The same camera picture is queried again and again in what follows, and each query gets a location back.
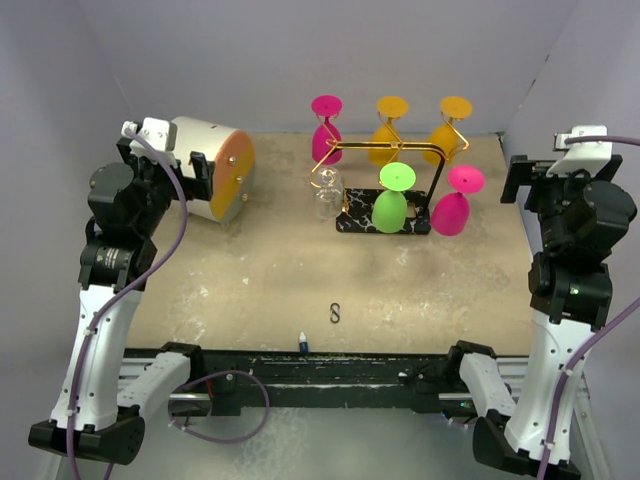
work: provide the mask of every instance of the yellow wine glass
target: yellow wine glass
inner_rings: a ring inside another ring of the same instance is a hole
[[[431,133],[427,142],[444,150],[447,156],[445,165],[450,164],[457,153],[466,150],[469,146],[466,139],[454,127],[453,122],[467,118],[472,111],[471,103],[463,97],[445,97],[440,102],[440,114],[445,123]],[[425,151],[422,153],[422,157],[432,165],[440,163],[440,157],[433,152]]]
[[[393,125],[393,120],[397,120],[406,115],[409,111],[409,104],[401,97],[382,97],[378,100],[377,108],[382,125],[375,131],[373,137],[371,137],[371,141],[390,144],[402,143],[400,135]],[[370,149],[369,161],[382,168],[389,163],[394,156],[397,156],[397,153],[397,148]]]

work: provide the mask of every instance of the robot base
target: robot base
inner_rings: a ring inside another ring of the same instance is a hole
[[[477,462],[516,475],[536,476],[540,462],[529,458],[526,452],[514,452],[504,436],[506,418],[489,410],[480,417],[473,432],[473,457]],[[546,480],[580,480],[581,474],[573,464],[561,462],[549,465]]]
[[[375,188],[345,188],[348,212],[342,212],[336,218],[336,230],[341,233],[380,233],[371,222],[373,205],[383,189]],[[431,231],[431,219],[427,194],[421,190],[404,192],[408,204],[416,210],[415,218],[407,218],[404,227],[396,234],[427,235]]]
[[[138,416],[139,407],[120,408],[113,425],[96,432],[92,429],[74,433],[77,458],[97,462],[129,465],[138,455],[144,438],[145,422]],[[67,430],[55,421],[45,420],[31,426],[29,445],[58,455],[67,454]]]

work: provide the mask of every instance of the cylindrical container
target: cylindrical container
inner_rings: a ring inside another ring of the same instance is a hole
[[[336,218],[342,213],[344,185],[340,172],[324,164],[311,178],[316,215],[322,219]]]
[[[178,127],[173,152],[181,161],[185,177],[195,176],[189,165],[191,152],[204,153],[208,161],[215,162],[213,198],[209,202],[188,202],[189,212],[229,223],[240,212],[253,185],[255,152],[249,136],[236,128],[190,117],[177,117],[172,122]]]

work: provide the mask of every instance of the black marble base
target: black marble base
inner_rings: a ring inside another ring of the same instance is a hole
[[[375,188],[347,188],[349,211],[341,213],[336,218],[336,230],[341,233],[382,233],[373,226],[371,213],[373,205],[383,189]],[[416,216],[407,218],[404,227],[396,234],[427,235],[431,231],[429,209],[425,208],[427,194],[421,190],[404,192],[409,204],[413,204]]]

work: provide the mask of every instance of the pink wine glass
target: pink wine glass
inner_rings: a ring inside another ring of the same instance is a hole
[[[311,157],[319,162],[324,156],[331,150],[331,146],[327,144],[327,140],[338,141],[342,140],[340,132],[336,126],[331,123],[331,119],[335,118],[342,109],[342,101],[338,97],[333,95],[321,95],[311,102],[311,110],[318,118],[324,117],[324,122],[320,125],[316,132],[313,134],[313,140],[311,141]],[[342,158],[342,151],[336,150],[329,158],[327,158],[323,165],[333,165],[338,163]]]
[[[464,230],[469,220],[469,200],[465,193],[477,193],[484,187],[484,175],[475,167],[460,165],[449,172],[449,185],[455,193],[440,199],[431,215],[431,226],[440,235],[453,237]]]

